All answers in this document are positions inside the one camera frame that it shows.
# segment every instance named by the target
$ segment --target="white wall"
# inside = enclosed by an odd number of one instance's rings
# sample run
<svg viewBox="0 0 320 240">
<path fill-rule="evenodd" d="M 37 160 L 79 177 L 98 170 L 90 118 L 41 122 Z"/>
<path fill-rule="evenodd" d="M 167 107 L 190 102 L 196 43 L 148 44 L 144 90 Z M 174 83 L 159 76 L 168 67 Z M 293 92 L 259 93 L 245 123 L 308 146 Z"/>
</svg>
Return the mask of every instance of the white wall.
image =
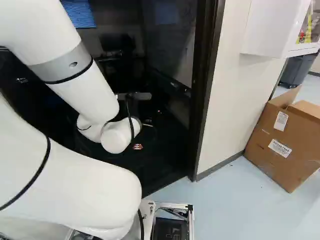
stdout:
<svg viewBox="0 0 320 240">
<path fill-rule="evenodd" d="M 320 55 L 318 55 L 316 57 L 316 59 L 314 60 L 312 66 L 310 68 L 310 71 L 320 74 Z"/>
<path fill-rule="evenodd" d="M 245 149 L 285 59 L 240 54 L 251 0 L 225 0 L 197 173 Z"/>
</svg>

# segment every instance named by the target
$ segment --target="box flap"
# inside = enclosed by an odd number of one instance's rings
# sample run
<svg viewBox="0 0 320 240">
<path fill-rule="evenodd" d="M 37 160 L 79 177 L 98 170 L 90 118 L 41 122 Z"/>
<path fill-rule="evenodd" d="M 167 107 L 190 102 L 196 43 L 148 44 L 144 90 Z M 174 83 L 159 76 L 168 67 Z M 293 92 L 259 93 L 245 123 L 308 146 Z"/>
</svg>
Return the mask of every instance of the box flap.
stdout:
<svg viewBox="0 0 320 240">
<path fill-rule="evenodd" d="M 310 121 L 320 124 L 320 106 L 305 100 L 290 104 L 287 110 Z"/>
<path fill-rule="evenodd" d="M 301 89 L 301 85 L 297 86 L 294 89 L 287 91 L 286 93 L 284 93 L 280 96 L 277 96 L 277 97 L 271 99 L 268 103 L 273 104 L 273 105 L 280 107 L 282 109 L 286 109 L 287 106 L 289 106 L 290 104 L 292 104 L 294 102 L 300 89 Z"/>
</svg>

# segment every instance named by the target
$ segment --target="black floor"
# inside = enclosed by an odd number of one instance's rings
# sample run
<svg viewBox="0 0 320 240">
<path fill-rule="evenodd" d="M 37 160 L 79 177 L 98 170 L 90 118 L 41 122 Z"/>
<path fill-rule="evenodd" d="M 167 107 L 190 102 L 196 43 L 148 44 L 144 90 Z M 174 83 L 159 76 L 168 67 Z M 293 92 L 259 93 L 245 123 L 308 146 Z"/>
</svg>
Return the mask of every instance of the black floor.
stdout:
<svg viewBox="0 0 320 240">
<path fill-rule="evenodd" d="M 145 197 L 187 175 L 187 130 L 165 109 L 152 124 L 154 127 L 143 126 L 121 154 L 108 153 L 101 144 L 75 131 L 76 151 L 132 171 L 138 176 Z M 134 144 L 142 144 L 143 149 L 134 150 Z"/>
</svg>

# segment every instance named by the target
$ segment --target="light blue floor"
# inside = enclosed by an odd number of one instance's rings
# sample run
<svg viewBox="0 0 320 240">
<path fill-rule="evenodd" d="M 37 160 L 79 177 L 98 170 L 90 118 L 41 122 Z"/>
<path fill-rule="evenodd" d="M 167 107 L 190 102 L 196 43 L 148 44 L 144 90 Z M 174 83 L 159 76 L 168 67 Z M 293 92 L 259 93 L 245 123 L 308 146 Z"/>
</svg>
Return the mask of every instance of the light blue floor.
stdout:
<svg viewBox="0 0 320 240">
<path fill-rule="evenodd" d="M 278 87 L 275 95 L 285 91 Z M 320 78 L 308 75 L 297 99 L 320 105 Z M 196 240 L 320 239 L 320 172 L 289 194 L 240 157 L 197 183 L 183 178 L 147 199 L 194 204 Z"/>
</svg>

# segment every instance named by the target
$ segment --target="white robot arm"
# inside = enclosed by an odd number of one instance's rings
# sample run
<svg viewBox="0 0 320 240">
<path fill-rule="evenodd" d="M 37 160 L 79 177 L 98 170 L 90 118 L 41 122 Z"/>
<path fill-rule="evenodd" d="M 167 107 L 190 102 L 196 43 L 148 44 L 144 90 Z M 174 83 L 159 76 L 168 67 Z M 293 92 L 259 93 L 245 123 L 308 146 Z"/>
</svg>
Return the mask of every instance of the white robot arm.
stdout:
<svg viewBox="0 0 320 240">
<path fill-rule="evenodd" d="M 108 123 L 117 99 L 59 0 L 2 0 L 0 46 L 80 113 L 78 128 L 91 126 L 83 135 L 111 153 L 129 145 L 130 121 Z M 142 196 L 132 172 L 64 148 L 2 96 L 0 112 L 0 216 L 63 224 L 104 240 L 129 231 Z M 136 136 L 141 126 L 132 123 Z"/>
<path fill-rule="evenodd" d="M 59 0 L 2 1 L 0 46 L 7 47 L 80 113 L 79 132 L 118 154 L 131 141 L 128 118 L 108 123 L 119 104 Z M 141 123 L 132 118 L 134 136 Z"/>
</svg>

